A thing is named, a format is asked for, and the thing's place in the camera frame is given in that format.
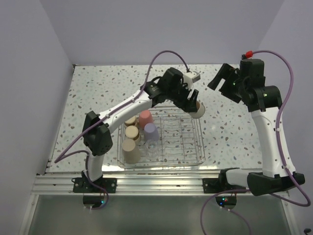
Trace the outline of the steel cup with cork band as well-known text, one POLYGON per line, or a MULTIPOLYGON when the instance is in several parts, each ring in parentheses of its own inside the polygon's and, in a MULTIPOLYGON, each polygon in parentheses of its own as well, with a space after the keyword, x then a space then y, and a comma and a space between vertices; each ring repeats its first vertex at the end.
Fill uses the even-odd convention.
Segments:
POLYGON ((133 125, 128 126, 125 129, 125 136, 128 139, 132 139, 136 145, 140 144, 141 135, 140 135, 139 129, 136 126, 133 126, 133 125))

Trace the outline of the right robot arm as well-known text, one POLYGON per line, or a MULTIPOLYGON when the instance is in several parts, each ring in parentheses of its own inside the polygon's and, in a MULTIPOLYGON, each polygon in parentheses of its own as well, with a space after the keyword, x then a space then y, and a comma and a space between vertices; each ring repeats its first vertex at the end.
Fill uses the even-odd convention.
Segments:
POLYGON ((215 90, 222 79, 219 91, 236 102, 243 102, 257 129, 262 153, 262 170, 250 172, 240 168, 222 169, 218 187, 223 192, 248 188, 255 196, 286 191, 305 183, 290 158, 282 125, 282 98, 276 86, 265 85, 264 61, 243 59, 239 68, 223 64, 208 84, 215 90))

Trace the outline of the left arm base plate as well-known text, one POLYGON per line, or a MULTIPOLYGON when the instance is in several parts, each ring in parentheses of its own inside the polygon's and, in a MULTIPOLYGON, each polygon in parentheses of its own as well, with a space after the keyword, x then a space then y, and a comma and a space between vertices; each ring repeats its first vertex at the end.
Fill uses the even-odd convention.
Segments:
POLYGON ((115 193, 117 188, 116 178, 99 178, 90 182, 86 177, 72 178, 74 193, 115 193))

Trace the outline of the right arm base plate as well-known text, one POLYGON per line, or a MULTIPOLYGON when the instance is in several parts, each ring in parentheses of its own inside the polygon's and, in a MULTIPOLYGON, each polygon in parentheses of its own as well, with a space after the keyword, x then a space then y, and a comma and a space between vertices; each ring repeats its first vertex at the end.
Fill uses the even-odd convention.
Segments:
POLYGON ((208 193, 218 193, 227 190, 242 190, 246 189, 241 186, 232 186, 232 185, 222 185, 218 178, 203 178, 202 179, 202 188, 205 194, 208 193))

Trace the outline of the large clear glass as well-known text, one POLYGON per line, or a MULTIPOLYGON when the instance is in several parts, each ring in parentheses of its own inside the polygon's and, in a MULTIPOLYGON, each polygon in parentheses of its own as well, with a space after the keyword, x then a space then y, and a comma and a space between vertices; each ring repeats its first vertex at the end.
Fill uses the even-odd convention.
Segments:
POLYGON ((161 153, 160 144, 156 140, 147 140, 144 144, 145 155, 148 158, 157 158, 161 153))

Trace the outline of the coral red plastic cup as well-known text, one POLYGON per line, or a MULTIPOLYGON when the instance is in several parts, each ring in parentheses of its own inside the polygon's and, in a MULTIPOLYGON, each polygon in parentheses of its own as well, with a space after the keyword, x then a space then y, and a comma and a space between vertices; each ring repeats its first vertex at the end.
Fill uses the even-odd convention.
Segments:
POLYGON ((153 123, 153 117, 149 110, 144 110, 139 114, 138 117, 139 126, 141 129, 144 129, 145 125, 148 123, 153 123))

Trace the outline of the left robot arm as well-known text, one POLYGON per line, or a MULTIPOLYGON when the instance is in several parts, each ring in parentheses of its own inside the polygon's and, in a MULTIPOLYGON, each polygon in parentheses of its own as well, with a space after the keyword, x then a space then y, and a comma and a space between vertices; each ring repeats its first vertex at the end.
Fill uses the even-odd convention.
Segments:
POLYGON ((83 142, 91 151, 86 161, 84 186, 90 192, 99 191, 103 158, 113 146, 111 134, 133 116, 169 100, 192 118, 201 118, 205 108, 198 101, 198 90, 193 89, 193 84, 200 78, 195 71, 182 73, 169 68, 164 75, 147 81, 140 90, 113 108, 99 114, 89 112, 83 127, 83 142))

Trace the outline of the steel cork-band cup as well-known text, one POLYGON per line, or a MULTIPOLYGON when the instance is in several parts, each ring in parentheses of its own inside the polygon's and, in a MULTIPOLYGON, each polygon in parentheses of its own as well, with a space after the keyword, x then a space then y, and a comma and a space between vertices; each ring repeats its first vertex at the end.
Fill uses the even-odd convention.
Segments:
POLYGON ((196 101, 196 108, 197 108, 197 111, 191 112, 191 113, 189 113, 189 115, 192 118, 199 119, 204 115, 205 107, 199 101, 196 101))
POLYGON ((130 119, 128 119, 127 121, 125 121, 124 122, 124 126, 125 127, 129 127, 129 126, 138 127, 138 118, 137 118, 137 116, 133 116, 130 119))

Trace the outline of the purple plastic cup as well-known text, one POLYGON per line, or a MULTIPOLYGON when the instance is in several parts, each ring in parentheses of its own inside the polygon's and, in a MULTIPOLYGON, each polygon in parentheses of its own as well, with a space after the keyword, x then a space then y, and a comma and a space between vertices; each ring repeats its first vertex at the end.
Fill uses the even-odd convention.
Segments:
POLYGON ((144 126, 144 139, 145 141, 159 140, 159 133, 156 125, 154 125, 153 123, 147 123, 144 126))

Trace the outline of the tall beige cup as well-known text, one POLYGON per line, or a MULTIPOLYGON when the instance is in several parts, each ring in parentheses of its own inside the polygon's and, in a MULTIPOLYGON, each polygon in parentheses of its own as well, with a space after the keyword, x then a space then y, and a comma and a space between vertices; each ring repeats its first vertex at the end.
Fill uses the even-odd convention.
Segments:
POLYGON ((127 164, 136 164, 141 158, 140 150, 132 139, 125 139, 122 143, 122 153, 127 164))

